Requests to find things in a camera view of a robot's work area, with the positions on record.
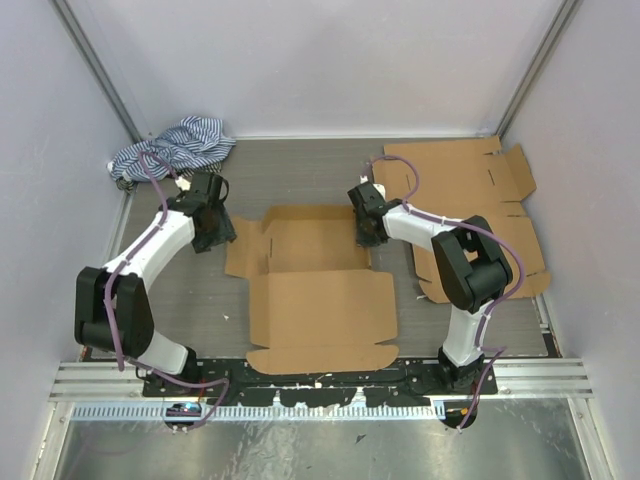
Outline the brown cardboard box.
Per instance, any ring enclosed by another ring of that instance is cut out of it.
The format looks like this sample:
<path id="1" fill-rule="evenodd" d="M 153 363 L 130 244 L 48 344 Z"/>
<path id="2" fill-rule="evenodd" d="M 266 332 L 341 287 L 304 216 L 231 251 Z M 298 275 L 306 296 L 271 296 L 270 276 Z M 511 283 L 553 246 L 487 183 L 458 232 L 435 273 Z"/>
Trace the brown cardboard box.
<path id="1" fill-rule="evenodd" d="M 225 272 L 249 282 L 246 359 L 262 374 L 375 371 L 399 355 L 394 279 L 373 270 L 346 205 L 232 219 Z"/>

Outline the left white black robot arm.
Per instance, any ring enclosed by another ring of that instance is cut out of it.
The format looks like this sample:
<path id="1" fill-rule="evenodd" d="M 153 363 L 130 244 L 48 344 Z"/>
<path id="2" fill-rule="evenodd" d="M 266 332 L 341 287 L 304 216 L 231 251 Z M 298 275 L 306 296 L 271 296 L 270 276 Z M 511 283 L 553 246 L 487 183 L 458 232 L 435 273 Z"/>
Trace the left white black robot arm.
<path id="1" fill-rule="evenodd" d="M 148 289 L 173 257 L 190 245 L 197 254 L 236 239 L 225 207 L 229 183 L 216 173 L 178 180 L 180 192 L 162 195 L 149 226 L 105 265 L 80 271 L 75 287 L 75 341 L 153 371 L 176 395 L 201 383 L 195 351 L 156 329 Z"/>

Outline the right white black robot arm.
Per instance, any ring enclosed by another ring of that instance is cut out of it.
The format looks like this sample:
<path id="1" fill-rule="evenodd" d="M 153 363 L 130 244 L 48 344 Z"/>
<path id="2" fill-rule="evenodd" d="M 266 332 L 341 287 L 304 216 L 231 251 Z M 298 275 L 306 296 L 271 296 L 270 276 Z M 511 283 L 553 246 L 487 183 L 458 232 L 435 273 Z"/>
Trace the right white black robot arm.
<path id="1" fill-rule="evenodd" d="M 448 333 L 438 351 L 438 374 L 447 392 L 466 392 L 483 369 L 491 312 L 513 279 L 498 238 L 481 216 L 448 219 L 405 200 L 387 201 L 370 181 L 350 189 L 348 197 L 359 245 L 376 247 L 399 240 L 433 253 L 451 304 Z"/>

